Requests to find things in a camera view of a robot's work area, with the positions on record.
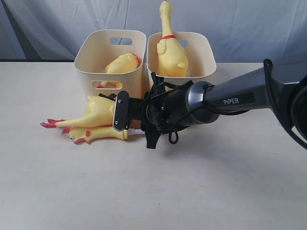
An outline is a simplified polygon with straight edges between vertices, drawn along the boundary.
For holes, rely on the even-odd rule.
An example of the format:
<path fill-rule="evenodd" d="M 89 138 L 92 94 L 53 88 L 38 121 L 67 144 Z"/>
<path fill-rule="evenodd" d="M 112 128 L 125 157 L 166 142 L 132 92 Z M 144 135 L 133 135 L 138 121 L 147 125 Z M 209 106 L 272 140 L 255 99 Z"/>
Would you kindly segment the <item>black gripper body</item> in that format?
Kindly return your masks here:
<path fill-rule="evenodd" d="M 127 120 L 140 122 L 145 133 L 166 134 L 186 128 L 184 122 L 188 110 L 185 96 L 192 81 L 171 84 L 157 81 L 145 93 L 144 98 L 129 98 Z"/>

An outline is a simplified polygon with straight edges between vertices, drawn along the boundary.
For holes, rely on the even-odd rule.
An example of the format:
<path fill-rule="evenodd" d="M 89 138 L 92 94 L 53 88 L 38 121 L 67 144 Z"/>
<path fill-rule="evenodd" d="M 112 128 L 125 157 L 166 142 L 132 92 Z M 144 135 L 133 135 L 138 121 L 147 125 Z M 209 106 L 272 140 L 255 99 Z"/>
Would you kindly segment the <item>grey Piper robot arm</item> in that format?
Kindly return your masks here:
<path fill-rule="evenodd" d="M 207 81 L 171 84 L 155 73 L 153 85 L 142 99 L 126 91 L 117 95 L 113 128 L 127 130 L 141 122 L 146 147 L 155 149 L 162 134 L 171 144 L 179 131 L 209 124 L 221 115 L 240 115 L 269 108 L 286 133 L 300 146 L 307 145 L 307 63 L 264 60 L 263 67 L 218 85 Z"/>

